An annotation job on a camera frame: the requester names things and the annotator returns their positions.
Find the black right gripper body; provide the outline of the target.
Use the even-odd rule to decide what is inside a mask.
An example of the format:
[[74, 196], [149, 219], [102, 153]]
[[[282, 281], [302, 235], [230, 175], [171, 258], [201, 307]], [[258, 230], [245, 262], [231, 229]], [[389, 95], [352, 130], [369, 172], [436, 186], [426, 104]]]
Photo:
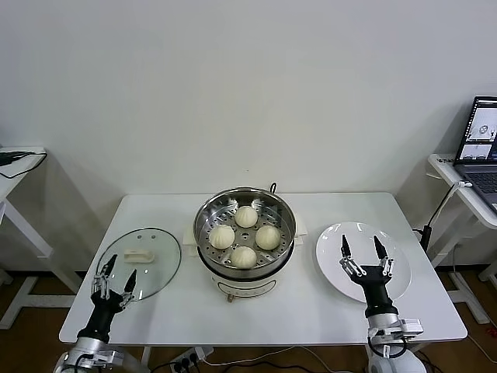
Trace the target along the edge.
[[367, 303], [365, 316], [397, 314], [397, 309], [393, 306], [393, 301], [386, 289], [386, 284], [391, 277], [383, 275], [383, 269], [380, 266], [365, 266], [364, 270], [366, 274], [361, 276], [352, 274], [349, 277], [353, 283], [363, 289]]

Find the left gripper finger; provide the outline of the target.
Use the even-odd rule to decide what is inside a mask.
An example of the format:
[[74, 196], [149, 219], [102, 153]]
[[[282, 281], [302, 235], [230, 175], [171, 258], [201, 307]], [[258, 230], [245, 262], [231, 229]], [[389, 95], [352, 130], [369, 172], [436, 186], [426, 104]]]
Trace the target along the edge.
[[113, 271], [117, 255], [113, 254], [109, 261], [102, 267], [93, 279], [92, 293], [96, 293], [102, 299], [109, 298], [109, 276]]
[[120, 307], [125, 309], [126, 306], [134, 299], [134, 288], [137, 283], [137, 271], [134, 270], [130, 277], [128, 278], [122, 296], [122, 302], [120, 303]]

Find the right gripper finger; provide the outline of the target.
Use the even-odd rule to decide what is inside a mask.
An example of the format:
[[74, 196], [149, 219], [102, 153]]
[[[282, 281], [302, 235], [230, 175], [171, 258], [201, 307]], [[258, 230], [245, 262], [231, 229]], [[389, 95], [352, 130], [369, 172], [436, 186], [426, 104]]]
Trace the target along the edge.
[[374, 236], [374, 245], [377, 253], [377, 257], [380, 260], [380, 267], [382, 269], [382, 274], [386, 277], [391, 277], [393, 275], [393, 259], [388, 256], [388, 252], [385, 246], [381, 243], [379, 238]]
[[342, 235], [342, 246], [341, 246], [342, 259], [339, 261], [342, 269], [347, 273], [349, 277], [362, 277], [363, 270], [353, 259], [349, 243], [345, 235]]

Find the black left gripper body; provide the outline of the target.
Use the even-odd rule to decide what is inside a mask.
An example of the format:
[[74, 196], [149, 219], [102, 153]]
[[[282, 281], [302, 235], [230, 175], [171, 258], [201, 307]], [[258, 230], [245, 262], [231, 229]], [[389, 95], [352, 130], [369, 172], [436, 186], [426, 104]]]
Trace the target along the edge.
[[94, 308], [86, 326], [78, 332], [77, 338], [88, 337], [102, 342], [109, 342], [109, 333], [113, 318], [123, 311], [123, 296], [109, 291], [109, 298], [101, 298], [97, 291], [91, 296]]

